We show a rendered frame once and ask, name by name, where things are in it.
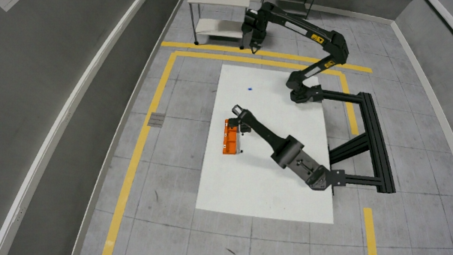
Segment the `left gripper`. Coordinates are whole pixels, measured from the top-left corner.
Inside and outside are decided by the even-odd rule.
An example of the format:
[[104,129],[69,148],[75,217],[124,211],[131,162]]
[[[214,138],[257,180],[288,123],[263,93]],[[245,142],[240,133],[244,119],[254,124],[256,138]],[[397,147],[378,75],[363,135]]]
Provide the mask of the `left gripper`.
[[247,126],[246,129],[240,129],[240,132],[241,133],[246,133],[246,132],[250,133],[251,132],[251,127]]

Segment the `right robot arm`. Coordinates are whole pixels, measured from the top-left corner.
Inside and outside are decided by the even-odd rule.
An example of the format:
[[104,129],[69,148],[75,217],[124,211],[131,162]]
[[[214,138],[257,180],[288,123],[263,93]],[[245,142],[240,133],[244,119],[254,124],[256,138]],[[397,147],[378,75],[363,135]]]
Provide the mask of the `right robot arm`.
[[325,29],[298,18],[297,16],[287,13],[268,1],[263,3],[259,10],[248,9],[245,13],[241,30],[243,33],[252,32],[253,30],[252,38],[258,39],[260,31],[266,30],[268,22],[276,23],[297,32],[300,35],[317,42],[322,46],[322,50],[330,53],[330,55],[305,68],[304,70],[300,70],[301,72],[293,71],[289,75],[286,87],[288,89],[293,89],[296,101],[308,98],[306,85],[303,84],[304,80],[335,65],[346,64],[349,50],[347,42],[342,34],[334,30],[326,31]]

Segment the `orange rack of bins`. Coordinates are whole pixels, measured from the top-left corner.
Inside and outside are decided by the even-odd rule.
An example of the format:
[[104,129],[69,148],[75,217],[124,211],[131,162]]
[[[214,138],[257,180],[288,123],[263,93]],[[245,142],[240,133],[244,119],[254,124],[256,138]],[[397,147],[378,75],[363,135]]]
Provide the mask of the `orange rack of bins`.
[[232,129],[229,127],[229,119],[225,119],[223,154],[236,154],[236,127],[233,127]]

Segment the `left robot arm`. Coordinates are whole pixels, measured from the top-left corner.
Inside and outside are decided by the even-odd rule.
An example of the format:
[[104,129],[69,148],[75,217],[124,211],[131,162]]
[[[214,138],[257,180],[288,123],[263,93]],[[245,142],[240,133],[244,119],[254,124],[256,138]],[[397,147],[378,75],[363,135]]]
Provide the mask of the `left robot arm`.
[[[257,121],[250,110],[243,109],[238,104],[232,108],[232,112],[238,117],[229,118],[229,127],[234,128],[240,125],[240,129],[246,129],[249,125],[249,128],[252,128],[271,146],[273,153],[270,157],[282,169],[289,167],[303,181],[309,183],[311,188],[312,185],[313,188],[326,188],[325,167],[321,167],[319,163],[302,150],[305,147],[304,144],[290,134],[286,139],[276,135],[267,129],[265,125]],[[324,178],[320,174],[323,174]],[[313,179],[310,178],[311,175]],[[308,178],[310,179],[308,180]]]

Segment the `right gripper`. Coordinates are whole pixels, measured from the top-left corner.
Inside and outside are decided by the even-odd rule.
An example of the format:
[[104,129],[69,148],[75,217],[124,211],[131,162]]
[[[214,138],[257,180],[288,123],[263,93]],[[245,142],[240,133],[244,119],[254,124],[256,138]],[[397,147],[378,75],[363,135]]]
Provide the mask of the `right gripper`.
[[[256,27],[256,29],[257,29],[257,27]],[[250,49],[251,49],[253,54],[255,54],[258,50],[260,50],[261,46],[258,46],[258,44],[262,44],[262,42],[264,41],[265,36],[266,36],[266,30],[264,30],[264,31],[258,30],[258,31],[259,31],[258,39],[252,37],[251,40],[250,40],[250,44],[249,44]],[[255,43],[255,41],[256,41],[256,43]],[[256,51],[255,52],[253,50],[253,47],[256,47]]]

